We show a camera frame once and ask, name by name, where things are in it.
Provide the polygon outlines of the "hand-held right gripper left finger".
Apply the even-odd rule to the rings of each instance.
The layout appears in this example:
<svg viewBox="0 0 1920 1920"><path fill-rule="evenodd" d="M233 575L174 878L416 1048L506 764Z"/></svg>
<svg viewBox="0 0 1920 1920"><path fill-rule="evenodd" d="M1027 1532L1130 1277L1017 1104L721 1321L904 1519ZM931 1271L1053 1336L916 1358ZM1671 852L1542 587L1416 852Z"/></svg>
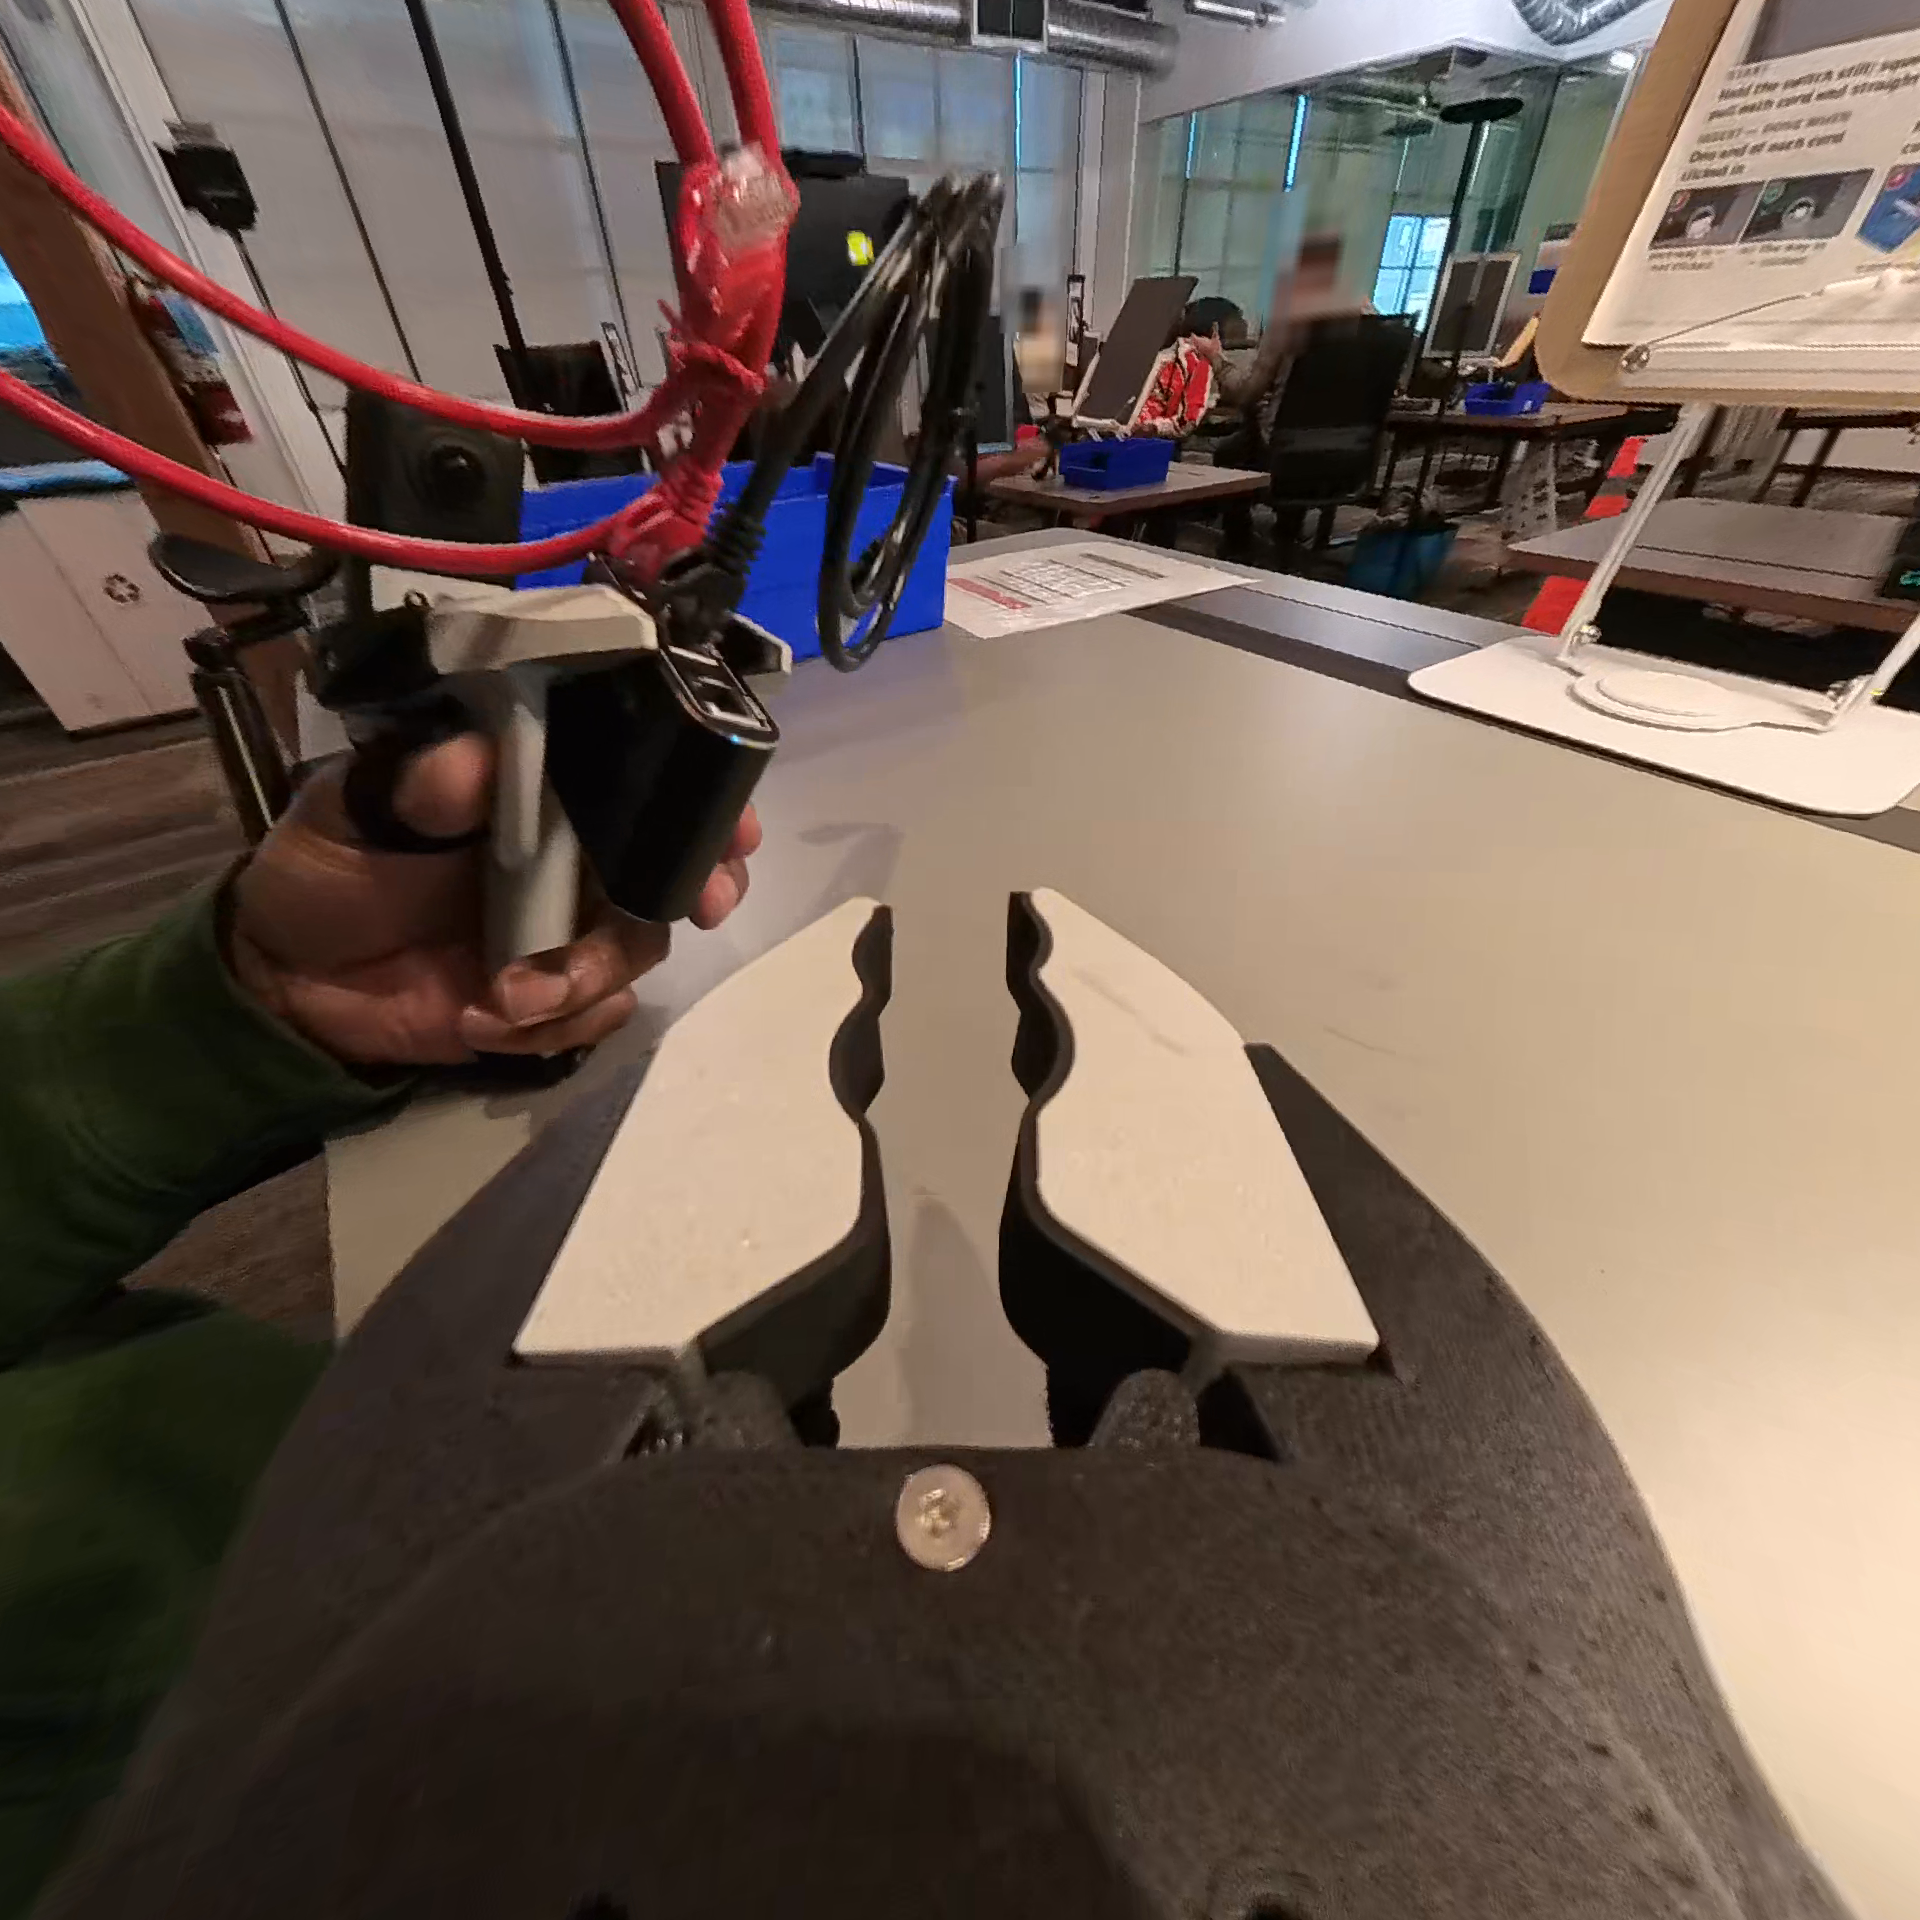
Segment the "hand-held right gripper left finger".
<svg viewBox="0 0 1920 1920"><path fill-rule="evenodd" d="M851 898L709 989L616 1122L516 1363L750 1373L816 1401L878 1338L892 1242L869 1109L892 912Z"/></svg>

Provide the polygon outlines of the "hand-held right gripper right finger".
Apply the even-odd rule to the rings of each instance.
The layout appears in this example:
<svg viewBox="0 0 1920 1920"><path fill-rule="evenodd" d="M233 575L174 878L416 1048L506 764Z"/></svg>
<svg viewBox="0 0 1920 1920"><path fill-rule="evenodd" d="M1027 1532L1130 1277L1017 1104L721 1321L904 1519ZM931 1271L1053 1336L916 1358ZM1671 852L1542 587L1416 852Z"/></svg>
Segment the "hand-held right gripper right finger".
<svg viewBox="0 0 1920 1920"><path fill-rule="evenodd" d="M1248 1368L1371 1363L1379 1322L1229 1015L1053 889L1008 898L1007 987L1000 1303L1049 1417L1093 1421L1139 1373L1205 1401Z"/></svg>

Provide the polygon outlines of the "blue plastic bin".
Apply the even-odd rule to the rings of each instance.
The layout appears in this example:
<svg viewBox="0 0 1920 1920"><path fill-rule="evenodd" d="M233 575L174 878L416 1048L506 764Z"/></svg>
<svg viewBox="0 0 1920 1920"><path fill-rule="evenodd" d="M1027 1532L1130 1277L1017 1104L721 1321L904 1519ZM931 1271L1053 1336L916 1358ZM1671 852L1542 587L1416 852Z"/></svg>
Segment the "blue plastic bin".
<svg viewBox="0 0 1920 1920"><path fill-rule="evenodd" d="M828 454L816 454L788 472L778 501L765 515L765 544L746 572L742 600L742 613L782 639L792 659L816 659L824 652L816 613L828 482ZM904 501L904 482L904 469L875 463L855 515L851 560L888 531ZM545 544L588 531L653 495L657 484L657 475L607 475L523 489L520 538ZM952 476L942 482L923 546L904 575L888 636L914 636L942 629L950 538Z"/></svg>

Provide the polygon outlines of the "black network switch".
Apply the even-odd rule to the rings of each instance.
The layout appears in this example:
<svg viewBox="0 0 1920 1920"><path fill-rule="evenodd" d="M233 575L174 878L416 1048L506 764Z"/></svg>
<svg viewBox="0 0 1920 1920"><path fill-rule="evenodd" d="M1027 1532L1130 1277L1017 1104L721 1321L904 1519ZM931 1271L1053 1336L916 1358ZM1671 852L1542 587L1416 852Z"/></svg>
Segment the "black network switch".
<svg viewBox="0 0 1920 1920"><path fill-rule="evenodd" d="M779 732L715 648L665 644L547 685L545 780L602 895L691 919Z"/></svg>

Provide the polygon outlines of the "person's left forearm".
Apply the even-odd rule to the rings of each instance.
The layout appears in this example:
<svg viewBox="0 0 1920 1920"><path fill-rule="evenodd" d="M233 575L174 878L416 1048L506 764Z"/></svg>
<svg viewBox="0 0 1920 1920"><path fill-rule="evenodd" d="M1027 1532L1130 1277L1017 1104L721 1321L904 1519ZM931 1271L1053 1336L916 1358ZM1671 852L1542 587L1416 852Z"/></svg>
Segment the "person's left forearm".
<svg viewBox="0 0 1920 1920"><path fill-rule="evenodd" d="M245 992L227 895L3 979L3 1364L52 1357L208 1206L417 1085Z"/></svg>

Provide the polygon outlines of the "person's left hand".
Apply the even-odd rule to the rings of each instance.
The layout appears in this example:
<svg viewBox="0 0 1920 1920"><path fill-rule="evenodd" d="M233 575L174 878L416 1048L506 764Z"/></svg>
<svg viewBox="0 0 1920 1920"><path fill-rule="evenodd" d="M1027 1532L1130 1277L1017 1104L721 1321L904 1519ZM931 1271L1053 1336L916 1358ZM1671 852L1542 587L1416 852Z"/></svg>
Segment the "person's left hand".
<svg viewBox="0 0 1920 1920"><path fill-rule="evenodd" d="M498 971L484 940L492 741L456 732L384 764L392 816L426 852L373 845L350 773L325 758L227 882L227 971L273 1020L350 1067L455 1067L475 1056L547 1058L610 1040L665 924L597 905L580 934Z"/></svg>

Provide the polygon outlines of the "black saddle stool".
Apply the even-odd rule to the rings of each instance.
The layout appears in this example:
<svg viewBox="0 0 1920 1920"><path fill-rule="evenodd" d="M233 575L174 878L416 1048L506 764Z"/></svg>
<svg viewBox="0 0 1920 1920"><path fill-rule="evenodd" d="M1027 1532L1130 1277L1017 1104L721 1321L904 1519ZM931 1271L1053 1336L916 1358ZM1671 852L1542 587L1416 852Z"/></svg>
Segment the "black saddle stool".
<svg viewBox="0 0 1920 1920"><path fill-rule="evenodd" d="M151 538L146 560L166 587L213 618L184 639L189 689L235 822L245 842L258 845L295 796L295 767L245 669L245 652L305 634L308 600L335 580L338 560L313 549L296 561L264 561L170 532Z"/></svg>

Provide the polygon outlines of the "red fire extinguisher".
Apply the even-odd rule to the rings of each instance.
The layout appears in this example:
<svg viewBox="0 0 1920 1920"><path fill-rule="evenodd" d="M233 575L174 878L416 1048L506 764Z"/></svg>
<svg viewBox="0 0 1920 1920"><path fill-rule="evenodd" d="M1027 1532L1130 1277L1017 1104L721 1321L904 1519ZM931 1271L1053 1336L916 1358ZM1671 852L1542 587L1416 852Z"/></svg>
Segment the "red fire extinguisher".
<svg viewBox="0 0 1920 1920"><path fill-rule="evenodd" d="M145 275L126 275L124 291L200 440L205 447L252 444L252 423L227 387L221 352L201 313L180 291L159 287Z"/></svg>

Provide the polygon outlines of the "black floor lamp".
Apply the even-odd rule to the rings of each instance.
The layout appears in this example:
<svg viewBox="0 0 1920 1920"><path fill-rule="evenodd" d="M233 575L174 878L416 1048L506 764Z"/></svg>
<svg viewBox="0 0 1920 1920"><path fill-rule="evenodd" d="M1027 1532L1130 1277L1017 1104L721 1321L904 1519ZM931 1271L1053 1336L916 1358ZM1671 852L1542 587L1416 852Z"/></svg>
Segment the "black floor lamp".
<svg viewBox="0 0 1920 1920"><path fill-rule="evenodd" d="M1466 309L1460 309L1450 321L1446 318L1446 287L1450 287L1453 263L1455 263L1460 240L1466 228L1468 194L1476 187L1476 175L1482 164L1482 147L1485 147L1488 131L1494 124L1517 118L1520 108L1525 108L1525 103L1517 95L1491 95L1491 98L1453 103L1453 105L1439 108L1439 114L1438 114L1446 127L1466 127L1466 150L1460 158L1453 202L1450 202L1450 215L1446 215L1443 269L1439 269L1432 309L1428 318L1428 347L1432 352L1439 352L1453 374L1460 369L1460 359L1466 350L1462 334L1460 334L1466 324Z"/></svg>
<svg viewBox="0 0 1920 1920"><path fill-rule="evenodd" d="M450 158L455 167L455 181L461 191L461 202L467 214L467 227L474 233L474 244L475 256L484 263L484 275L487 275L487 287L492 293L492 309L496 309L496 321L498 321L498 343L503 352L509 359L509 369L516 374L516 380L524 376L524 334L520 324L520 310L516 310L516 297L509 287L509 275L496 244L496 228L484 199L484 182L475 181L475 167L474 167L474 154L467 144L467 127L461 118L461 105L455 98L455 85L443 66L443 53L442 53L442 39L431 19L431 6L426 4L406 4L401 6L412 27L412 39L417 46L417 60L421 60L421 71L437 110L437 124L443 134L443 150Z"/></svg>

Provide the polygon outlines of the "printed paper sheet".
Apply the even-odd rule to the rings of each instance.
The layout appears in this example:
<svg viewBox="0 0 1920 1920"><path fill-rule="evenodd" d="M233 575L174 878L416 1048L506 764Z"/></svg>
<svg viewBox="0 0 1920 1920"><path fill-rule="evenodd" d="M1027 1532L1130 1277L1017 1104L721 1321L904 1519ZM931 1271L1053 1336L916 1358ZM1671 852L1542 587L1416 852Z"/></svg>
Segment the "printed paper sheet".
<svg viewBox="0 0 1920 1920"><path fill-rule="evenodd" d="M975 639L1149 612L1248 586L1212 561L1106 538L971 552L948 570L942 624Z"/></svg>

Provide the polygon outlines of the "white recycling cabinet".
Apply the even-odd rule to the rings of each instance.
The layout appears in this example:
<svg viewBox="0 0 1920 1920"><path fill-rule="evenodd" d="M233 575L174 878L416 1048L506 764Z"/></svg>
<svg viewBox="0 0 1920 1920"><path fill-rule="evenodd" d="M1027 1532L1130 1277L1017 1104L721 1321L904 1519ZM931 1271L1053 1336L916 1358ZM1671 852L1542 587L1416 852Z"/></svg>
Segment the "white recycling cabinet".
<svg viewBox="0 0 1920 1920"><path fill-rule="evenodd" d="M197 600L166 587L130 489L3 501L3 652L63 732L124 732L197 710Z"/></svg>

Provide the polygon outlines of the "large black screen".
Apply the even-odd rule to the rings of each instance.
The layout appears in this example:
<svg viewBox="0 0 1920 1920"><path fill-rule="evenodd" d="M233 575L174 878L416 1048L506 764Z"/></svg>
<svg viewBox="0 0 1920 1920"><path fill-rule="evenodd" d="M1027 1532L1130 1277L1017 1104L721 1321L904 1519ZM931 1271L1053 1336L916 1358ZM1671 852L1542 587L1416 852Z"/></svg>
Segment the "large black screen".
<svg viewBox="0 0 1920 1920"><path fill-rule="evenodd" d="M813 364L882 249L900 227L912 191L873 177L844 154L779 154L775 177L758 147L729 150L691 175L657 162L675 300L663 300L663 350L745 347L755 304L779 291L767 359Z"/></svg>

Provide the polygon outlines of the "black office chair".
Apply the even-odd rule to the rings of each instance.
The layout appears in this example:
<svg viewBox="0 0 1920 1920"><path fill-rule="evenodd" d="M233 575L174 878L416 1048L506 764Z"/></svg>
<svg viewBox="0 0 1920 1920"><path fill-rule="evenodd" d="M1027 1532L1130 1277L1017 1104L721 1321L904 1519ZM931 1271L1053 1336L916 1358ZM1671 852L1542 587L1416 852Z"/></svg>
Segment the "black office chair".
<svg viewBox="0 0 1920 1920"><path fill-rule="evenodd" d="M1275 515L1328 515L1371 495L1389 413L1416 340L1416 326L1391 313L1310 324L1267 428Z"/></svg>

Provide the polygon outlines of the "blue fabric bag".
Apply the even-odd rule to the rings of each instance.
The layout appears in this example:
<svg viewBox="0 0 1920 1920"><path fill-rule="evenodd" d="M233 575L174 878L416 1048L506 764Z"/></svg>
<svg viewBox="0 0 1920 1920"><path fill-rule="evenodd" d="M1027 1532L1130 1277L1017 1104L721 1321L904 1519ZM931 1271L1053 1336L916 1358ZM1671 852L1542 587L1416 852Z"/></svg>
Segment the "blue fabric bag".
<svg viewBox="0 0 1920 1920"><path fill-rule="evenodd" d="M1421 600L1453 556L1455 521L1376 521L1355 537L1342 586L1361 596Z"/></svg>

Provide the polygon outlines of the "small monitor on pole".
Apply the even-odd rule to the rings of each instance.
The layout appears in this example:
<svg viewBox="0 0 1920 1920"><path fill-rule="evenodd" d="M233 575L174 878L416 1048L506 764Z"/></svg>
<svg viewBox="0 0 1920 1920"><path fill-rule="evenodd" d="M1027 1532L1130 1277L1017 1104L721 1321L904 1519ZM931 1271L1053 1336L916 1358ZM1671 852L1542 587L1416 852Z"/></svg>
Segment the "small monitor on pole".
<svg viewBox="0 0 1920 1920"><path fill-rule="evenodd" d="M1514 252L1453 252L1428 310L1425 358L1488 359L1514 275Z"/></svg>

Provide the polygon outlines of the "wooden post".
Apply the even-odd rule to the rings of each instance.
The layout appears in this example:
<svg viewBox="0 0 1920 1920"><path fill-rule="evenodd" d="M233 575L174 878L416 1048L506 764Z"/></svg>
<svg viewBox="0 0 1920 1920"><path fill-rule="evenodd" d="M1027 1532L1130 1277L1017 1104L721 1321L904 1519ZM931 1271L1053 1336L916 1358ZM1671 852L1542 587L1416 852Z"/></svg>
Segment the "wooden post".
<svg viewBox="0 0 1920 1920"><path fill-rule="evenodd" d="M13 154L3 154L3 266L20 280L48 350L78 388L78 413L174 463L233 484L180 404L126 304L130 266Z"/></svg>

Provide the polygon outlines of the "metal ventilation duct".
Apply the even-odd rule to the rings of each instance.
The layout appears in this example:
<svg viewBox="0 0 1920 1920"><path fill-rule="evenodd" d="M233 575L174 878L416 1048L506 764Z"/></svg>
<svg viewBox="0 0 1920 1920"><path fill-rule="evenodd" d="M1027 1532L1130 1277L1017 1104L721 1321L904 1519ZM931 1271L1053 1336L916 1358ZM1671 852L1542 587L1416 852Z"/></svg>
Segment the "metal ventilation duct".
<svg viewBox="0 0 1920 1920"><path fill-rule="evenodd" d="M755 4L758 14L997 57L1041 57L1136 80L1176 66L1177 36L1149 6L1119 4Z"/></svg>

